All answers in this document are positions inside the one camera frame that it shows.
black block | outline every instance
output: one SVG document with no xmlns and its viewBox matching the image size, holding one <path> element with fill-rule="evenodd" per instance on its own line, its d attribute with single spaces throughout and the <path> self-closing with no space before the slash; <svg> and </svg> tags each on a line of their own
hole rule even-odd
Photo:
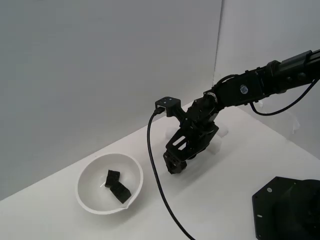
<svg viewBox="0 0 320 240">
<path fill-rule="evenodd" d="M 129 189 L 123 186 L 121 182 L 117 182 L 110 187 L 110 191 L 123 204 L 131 197 Z"/>
<path fill-rule="evenodd" d="M 120 172 L 119 171 L 109 170 L 108 171 L 108 175 L 107 175 L 106 180 L 105 180 L 105 185 L 104 186 L 106 188 L 112 187 L 114 184 L 119 182 L 119 178 L 120 178 Z"/>
</svg>

white foam piece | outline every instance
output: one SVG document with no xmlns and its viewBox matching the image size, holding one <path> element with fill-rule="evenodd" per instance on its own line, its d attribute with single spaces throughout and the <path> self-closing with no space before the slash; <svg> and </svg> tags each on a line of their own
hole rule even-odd
<svg viewBox="0 0 320 240">
<path fill-rule="evenodd" d="M 220 151 L 221 144 L 222 138 L 218 135 L 215 135 L 209 143 L 209 146 L 206 147 L 206 149 L 212 154 L 217 154 Z"/>
<path fill-rule="evenodd" d="M 228 134 L 229 129 L 226 125 L 222 122 L 217 122 L 216 125 L 219 127 L 218 132 L 216 133 L 220 138 L 223 138 L 225 135 Z"/>
</svg>

white bowl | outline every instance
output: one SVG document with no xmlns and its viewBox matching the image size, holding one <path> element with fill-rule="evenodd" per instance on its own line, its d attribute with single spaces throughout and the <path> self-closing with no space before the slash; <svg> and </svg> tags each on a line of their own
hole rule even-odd
<svg viewBox="0 0 320 240">
<path fill-rule="evenodd" d="M 120 172 L 121 182 L 131 192 L 131 197 L 122 204 L 105 187 L 108 170 Z M 121 153 L 109 153 L 89 163 L 80 174 L 75 197 L 90 213 L 108 215 L 127 209 L 137 198 L 144 181 L 140 164 L 133 157 Z"/>
</svg>

bowl rim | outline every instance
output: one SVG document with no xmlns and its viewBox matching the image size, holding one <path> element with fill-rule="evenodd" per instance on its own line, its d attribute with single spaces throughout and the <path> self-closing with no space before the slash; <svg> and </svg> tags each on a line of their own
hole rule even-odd
<svg viewBox="0 0 320 240">
<path fill-rule="evenodd" d="M 87 167 L 93 163 L 95 160 L 103 157 L 103 156 L 106 156 L 106 155 L 114 155 L 114 154 L 119 154 L 119 155 L 123 155 L 123 156 L 126 156 L 128 158 L 130 158 L 131 160 L 133 160 L 135 162 L 135 164 L 138 166 L 139 168 L 139 173 L 140 173 L 140 183 L 139 183 L 139 186 L 136 190 L 136 192 L 134 193 L 134 195 L 131 197 L 130 201 L 126 204 L 126 206 L 123 206 L 123 207 L 119 207 L 119 208 L 116 208 L 116 209 L 113 209 L 113 210 L 109 210 L 109 211 L 98 211 L 98 210 L 94 210 L 88 206 L 86 206 L 80 196 L 79 196 L 79 192 L 78 192 L 78 186 L 79 186 L 79 180 L 82 176 L 82 173 L 87 169 Z M 125 210 L 125 209 L 128 209 L 129 206 L 133 203 L 133 201 L 137 198 L 137 196 L 139 195 L 140 191 L 141 191 L 141 188 L 142 188 L 142 185 L 143 185 L 143 182 L 144 182 L 144 172 L 142 170 L 142 167 L 140 165 L 140 163 L 132 156 L 128 155 L 128 154 L 125 154 L 125 153 L 120 153 L 120 152 L 107 152 L 105 154 L 101 154 L 101 155 L 96 155 L 94 156 L 94 159 L 92 159 L 86 166 L 85 168 L 82 169 L 82 171 L 80 172 L 78 178 L 77 178 L 77 182 L 76 182 L 76 186 L 75 186 L 75 198 L 77 200 L 77 202 L 80 204 L 80 206 L 85 209 L 86 211 L 88 211 L 89 213 L 92 213 L 92 214 L 97 214 L 97 215 L 109 215 L 109 214 L 114 214 L 114 213 L 118 213 L 122 210 Z"/>
</svg>

gray wall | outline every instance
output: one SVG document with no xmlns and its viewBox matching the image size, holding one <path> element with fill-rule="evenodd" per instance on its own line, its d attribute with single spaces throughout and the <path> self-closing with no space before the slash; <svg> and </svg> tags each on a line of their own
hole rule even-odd
<svg viewBox="0 0 320 240">
<path fill-rule="evenodd" d="M 220 11 L 221 0 L 2 0 L 0 200 L 146 125 L 159 98 L 208 89 Z"/>
<path fill-rule="evenodd" d="M 225 0 L 215 80 L 320 49 L 319 10 L 319 0 Z M 287 106 L 306 88 L 264 99 L 261 111 L 270 113 Z M 250 107 L 241 108 L 320 158 L 319 92 L 320 83 L 296 106 L 273 117 L 260 117 Z M 300 128 L 293 134 L 297 122 Z"/>
</svg>

